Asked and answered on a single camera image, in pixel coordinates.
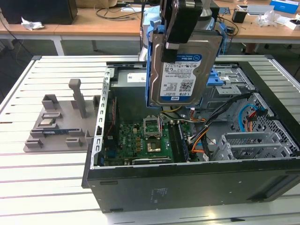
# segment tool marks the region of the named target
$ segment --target chip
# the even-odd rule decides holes
[[[147,143],[147,152],[161,152],[160,140],[158,139],[149,139]]]

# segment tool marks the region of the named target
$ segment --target wooden desk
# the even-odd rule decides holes
[[[128,15],[130,12],[109,12],[107,17]],[[58,55],[64,55],[62,40],[91,40],[94,50],[97,49],[95,40],[138,41],[140,19],[131,15],[134,20],[110,21],[98,17],[92,8],[79,8],[77,17],[72,25],[46,24],[41,30],[26,30],[20,24],[6,24],[7,28],[18,39],[52,40]],[[0,24],[0,39],[13,39]]]
[[[242,5],[243,2],[224,2],[216,0],[215,3],[219,7],[229,7],[229,9],[236,8],[237,4]],[[270,0],[249,0],[249,5],[269,5]],[[225,19],[232,21],[233,10],[230,11],[231,15],[221,15]],[[295,17],[295,14],[283,13],[276,11],[276,13],[281,14],[286,17]],[[259,27],[255,23],[255,15],[246,15],[244,23],[236,23],[239,27],[239,33],[232,39],[232,42],[244,42],[244,43],[282,43],[282,44],[292,44],[300,43],[300,30],[291,30],[286,26],[277,24],[277,27]],[[227,25],[234,27],[230,22],[225,22]]]
[[[127,12],[108,12],[106,17],[117,17],[128,15]],[[96,15],[92,8],[79,8],[77,17],[72,25],[59,25],[55,29],[56,35],[105,35],[105,36],[139,36],[140,34],[140,19],[136,15],[131,15],[134,18],[129,21],[111,21],[100,18]]]
[[[220,7],[233,9],[237,4],[234,2],[215,1]],[[270,0],[249,0],[248,4],[268,5]],[[293,14],[277,13],[294,17]],[[224,18],[231,20],[231,15],[223,15]],[[106,16],[120,16],[130,13],[109,12]],[[93,48],[96,50],[95,40],[116,40],[116,41],[138,41],[140,32],[140,20],[136,15],[132,15],[134,20],[130,21],[110,21],[98,17],[92,8],[79,8],[76,19],[72,25],[46,24],[41,30],[26,30],[21,25],[9,25],[9,29],[19,39],[46,39],[52,40],[55,44],[58,55],[64,55],[62,40],[92,40]],[[254,23],[256,16],[247,15],[244,23],[237,23],[239,33],[232,39],[232,42],[243,43],[281,43],[281,44],[300,44],[300,30],[291,30],[285,26],[259,27]],[[0,38],[12,39],[11,35],[0,25]]]

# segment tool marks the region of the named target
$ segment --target sticker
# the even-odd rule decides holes
[[[168,188],[155,188],[151,190],[150,203],[162,203],[168,193]]]
[[[210,142],[208,144],[217,144],[215,139],[210,140]]]
[[[53,135],[53,134],[55,134],[55,132],[54,131],[44,131],[44,134],[45,135]]]
[[[207,156],[205,153],[203,153],[203,159],[204,159],[206,162],[208,162],[208,161],[210,160],[210,158],[208,158],[208,156]]]
[[[179,100],[179,96],[178,97],[171,97],[171,101],[178,101]]]
[[[222,81],[229,81],[228,76],[221,76],[220,79],[221,79]]]
[[[128,83],[146,82],[146,73],[129,73],[127,74]]]
[[[202,55],[179,54],[175,63],[164,63],[160,96],[188,97],[193,93],[196,76],[195,68],[199,67]]]

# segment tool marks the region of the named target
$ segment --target white paper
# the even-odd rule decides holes
[[[281,25],[285,25],[287,22],[289,22],[292,18],[281,16],[279,17],[275,22],[279,23]]]
[[[28,30],[44,28],[44,26],[42,25],[41,22],[30,22],[30,21],[24,20],[23,17],[22,17],[21,25]]]
[[[146,73],[129,73],[127,75],[128,83],[146,82]]]

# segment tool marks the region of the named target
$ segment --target table leg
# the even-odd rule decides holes
[[[256,43],[247,43],[246,44],[246,54],[252,54],[255,49]]]
[[[61,38],[59,36],[57,36],[57,37],[53,38],[52,41],[54,42],[57,54],[58,55],[65,55],[64,49],[61,45]]]
[[[256,44],[255,49],[254,49],[254,52],[255,52],[255,53],[258,53],[259,45],[260,45],[259,43]]]
[[[13,45],[13,43],[12,43],[12,39],[5,39],[5,40],[3,40],[3,42],[4,42],[5,46],[6,46],[9,50],[14,50],[14,49],[15,49],[15,47],[14,47],[14,45]]]
[[[94,50],[95,52],[98,51],[97,45],[96,45],[96,41],[92,41],[92,45],[93,45],[93,50]]]

